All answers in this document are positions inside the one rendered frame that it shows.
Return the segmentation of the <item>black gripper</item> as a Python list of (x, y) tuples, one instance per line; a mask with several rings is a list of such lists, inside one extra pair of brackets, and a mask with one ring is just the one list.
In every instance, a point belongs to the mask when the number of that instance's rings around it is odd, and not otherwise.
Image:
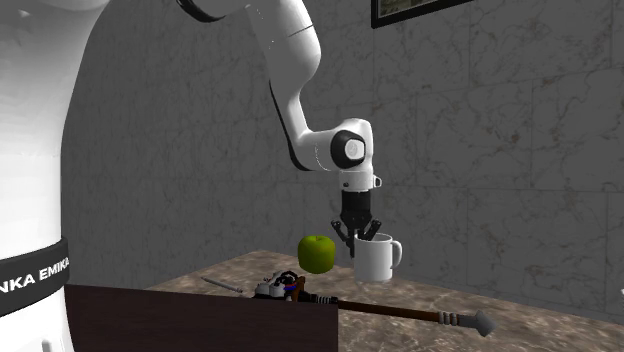
[(354, 241), (351, 230), (364, 229), (371, 222), (369, 228), (360, 233), (361, 240), (371, 241), (381, 227), (380, 220), (372, 220), (371, 194), (369, 191), (342, 191), (340, 219), (348, 228), (347, 233), (342, 231), (342, 223), (339, 220), (332, 220), (331, 226), (340, 240), (348, 247), (351, 258), (354, 257)]

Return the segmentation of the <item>white mug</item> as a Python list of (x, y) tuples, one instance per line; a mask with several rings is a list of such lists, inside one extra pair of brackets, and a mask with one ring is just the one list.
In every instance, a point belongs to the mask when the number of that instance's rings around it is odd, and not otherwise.
[(403, 257), (402, 244), (390, 235), (377, 233), (372, 240), (354, 239), (354, 275), (358, 282), (385, 283)]

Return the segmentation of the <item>green apple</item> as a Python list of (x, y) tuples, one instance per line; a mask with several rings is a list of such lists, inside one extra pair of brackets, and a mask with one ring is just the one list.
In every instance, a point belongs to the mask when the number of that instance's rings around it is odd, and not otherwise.
[(335, 243), (329, 237), (305, 236), (298, 244), (299, 266), (308, 273), (326, 273), (334, 266), (335, 251)]

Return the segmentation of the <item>brown staff with grey ends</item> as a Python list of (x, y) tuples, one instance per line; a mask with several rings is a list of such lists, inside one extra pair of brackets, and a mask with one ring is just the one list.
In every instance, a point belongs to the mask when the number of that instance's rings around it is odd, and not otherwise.
[(295, 294), (294, 292), (288, 295), (288, 300), (292, 302), (305, 302), (305, 303), (317, 303), (317, 304), (330, 304), (336, 305), (339, 309), (349, 310), (361, 313), (370, 313), (376, 315), (384, 315), (391, 317), (408, 318), (421, 321), (435, 322), (440, 325), (459, 326), (463, 328), (473, 328), (482, 337), (488, 336), (492, 333), (496, 327), (496, 322), (489, 318), (482, 311), (477, 311), (474, 315), (462, 315), (454, 312), (445, 311), (422, 311), (408, 308), (399, 308), (392, 306), (367, 304), (359, 302), (351, 302), (341, 300), (335, 296), (320, 296), (317, 294), (311, 294), (306, 291), (300, 291)]

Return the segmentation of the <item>grey pen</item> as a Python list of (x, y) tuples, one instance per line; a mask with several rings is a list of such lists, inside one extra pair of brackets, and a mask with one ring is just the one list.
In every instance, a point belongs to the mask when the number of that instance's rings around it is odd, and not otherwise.
[(227, 284), (227, 283), (224, 283), (224, 282), (221, 282), (221, 281), (218, 281), (218, 280), (214, 280), (214, 279), (207, 278), (207, 277), (204, 277), (204, 276), (201, 276), (201, 279), (203, 281), (207, 282), (207, 283), (213, 284), (215, 286), (218, 286), (218, 287), (221, 287), (221, 288), (233, 291), (233, 292), (237, 292), (237, 293), (240, 293), (240, 294), (244, 293), (244, 290), (242, 288), (238, 288), (238, 287), (232, 286), (230, 284)]

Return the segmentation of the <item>black framed wall picture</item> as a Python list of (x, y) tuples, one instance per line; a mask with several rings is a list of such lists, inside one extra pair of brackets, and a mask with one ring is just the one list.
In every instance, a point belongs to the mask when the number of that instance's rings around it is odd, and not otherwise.
[(472, 0), (371, 0), (371, 28), (378, 29), (436, 13)]

